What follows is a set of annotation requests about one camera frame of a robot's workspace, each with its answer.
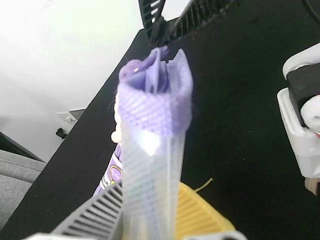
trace gray chair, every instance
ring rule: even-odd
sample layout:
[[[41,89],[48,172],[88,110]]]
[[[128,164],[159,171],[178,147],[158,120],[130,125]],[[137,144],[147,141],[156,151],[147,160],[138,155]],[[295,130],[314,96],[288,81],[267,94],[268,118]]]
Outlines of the gray chair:
[[[0,230],[46,163],[0,150]]]

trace black fabric surface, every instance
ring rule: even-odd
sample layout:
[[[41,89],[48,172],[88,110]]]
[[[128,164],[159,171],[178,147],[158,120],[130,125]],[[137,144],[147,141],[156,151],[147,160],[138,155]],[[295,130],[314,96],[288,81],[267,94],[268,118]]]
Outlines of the black fabric surface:
[[[320,40],[296,0],[246,0],[225,20],[169,46],[184,49],[194,78],[193,120],[182,181],[249,240],[319,239],[320,200],[304,187],[277,102],[287,58]],[[149,53],[141,30],[0,233],[17,240],[50,232],[92,196],[115,148],[118,72]]]

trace white plastic part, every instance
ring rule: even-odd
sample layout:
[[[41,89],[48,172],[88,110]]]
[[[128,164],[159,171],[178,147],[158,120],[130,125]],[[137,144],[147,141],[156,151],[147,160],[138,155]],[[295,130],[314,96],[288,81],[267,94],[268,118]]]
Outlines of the white plastic part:
[[[78,121],[70,112],[59,112],[56,113],[56,116],[60,120],[61,127],[67,134],[72,130]]]
[[[224,231],[213,234],[186,236],[182,240],[247,240],[245,235],[238,231]]]
[[[320,132],[320,95],[309,99],[301,108],[301,116],[305,125],[315,131]]]
[[[36,233],[23,240],[96,240],[96,238],[79,237],[79,236],[62,236],[47,233]]]
[[[287,79],[289,72],[317,63],[320,63],[320,43],[290,57],[283,65],[283,76]]]
[[[163,137],[121,121],[123,239],[174,239],[185,132]]]
[[[115,102],[114,102],[114,121],[115,121],[115,131],[111,134],[111,140],[115,144],[119,144],[121,146],[121,118],[118,113],[118,106],[119,106],[119,96],[118,94],[115,95]]]
[[[306,178],[320,178],[320,138],[302,127],[289,98],[288,88],[277,94],[282,121],[301,174]]]

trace yellow plastic part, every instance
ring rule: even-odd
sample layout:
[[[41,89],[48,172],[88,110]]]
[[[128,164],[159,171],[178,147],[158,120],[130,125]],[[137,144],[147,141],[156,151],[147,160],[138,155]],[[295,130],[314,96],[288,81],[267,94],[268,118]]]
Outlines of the yellow plastic part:
[[[235,230],[229,220],[182,182],[179,184],[176,211],[175,240],[190,235]]]

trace yellow string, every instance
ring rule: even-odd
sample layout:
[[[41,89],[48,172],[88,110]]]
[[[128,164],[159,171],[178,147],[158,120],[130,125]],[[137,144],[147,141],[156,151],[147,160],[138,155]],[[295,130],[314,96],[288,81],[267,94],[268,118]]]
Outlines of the yellow string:
[[[205,182],[205,184],[203,184],[202,186],[198,187],[197,189],[195,189],[194,191],[197,193],[200,190],[204,189],[206,186],[208,186],[209,183],[211,183],[213,181],[213,178],[210,177],[208,181]]]

